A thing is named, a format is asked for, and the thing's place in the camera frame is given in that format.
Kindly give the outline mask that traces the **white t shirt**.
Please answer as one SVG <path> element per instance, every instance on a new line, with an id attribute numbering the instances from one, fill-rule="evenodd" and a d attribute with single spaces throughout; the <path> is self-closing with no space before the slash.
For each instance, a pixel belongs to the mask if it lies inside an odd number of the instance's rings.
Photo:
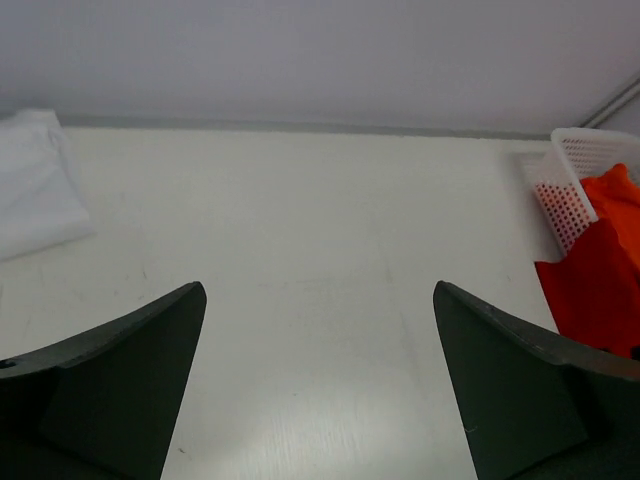
<path id="1" fill-rule="evenodd" d="M 95 232 L 71 145 L 52 110 L 1 121 L 1 258 Z"/>

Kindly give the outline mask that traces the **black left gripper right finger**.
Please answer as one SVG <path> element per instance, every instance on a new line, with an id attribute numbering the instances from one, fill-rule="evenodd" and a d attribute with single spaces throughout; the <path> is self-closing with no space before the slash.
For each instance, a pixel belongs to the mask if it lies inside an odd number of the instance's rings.
<path id="1" fill-rule="evenodd" d="M 639 363 L 445 281 L 436 324 L 480 479 L 636 479 Z"/>

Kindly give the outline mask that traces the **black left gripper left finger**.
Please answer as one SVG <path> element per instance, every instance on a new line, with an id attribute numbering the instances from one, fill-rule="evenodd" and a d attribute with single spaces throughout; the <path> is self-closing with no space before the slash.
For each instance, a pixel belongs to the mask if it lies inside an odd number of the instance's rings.
<path id="1" fill-rule="evenodd" d="M 206 303 L 203 285 L 188 283 L 2 360 L 2 478 L 160 478 Z"/>

